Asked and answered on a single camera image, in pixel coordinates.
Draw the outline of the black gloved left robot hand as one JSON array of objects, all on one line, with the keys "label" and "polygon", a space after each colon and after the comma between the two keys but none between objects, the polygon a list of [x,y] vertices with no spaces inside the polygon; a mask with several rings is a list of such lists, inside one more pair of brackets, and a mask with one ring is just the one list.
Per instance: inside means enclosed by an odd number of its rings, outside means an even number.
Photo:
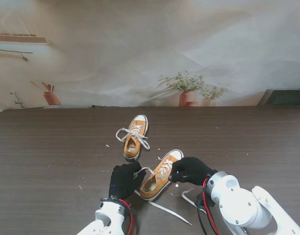
[{"label": "black gloved left robot hand", "polygon": [[146,169],[142,169],[138,161],[115,166],[109,184],[109,198],[126,200],[142,184],[146,174]]}]

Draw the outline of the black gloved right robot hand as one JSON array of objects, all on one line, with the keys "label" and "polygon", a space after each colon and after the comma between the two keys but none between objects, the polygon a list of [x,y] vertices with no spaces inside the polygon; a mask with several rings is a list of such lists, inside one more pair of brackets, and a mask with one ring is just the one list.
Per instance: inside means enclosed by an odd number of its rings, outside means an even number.
[{"label": "black gloved right robot hand", "polygon": [[205,179],[213,176],[217,170],[209,168],[204,162],[195,157],[184,157],[172,164],[168,177],[173,183],[191,183],[202,186]]}]

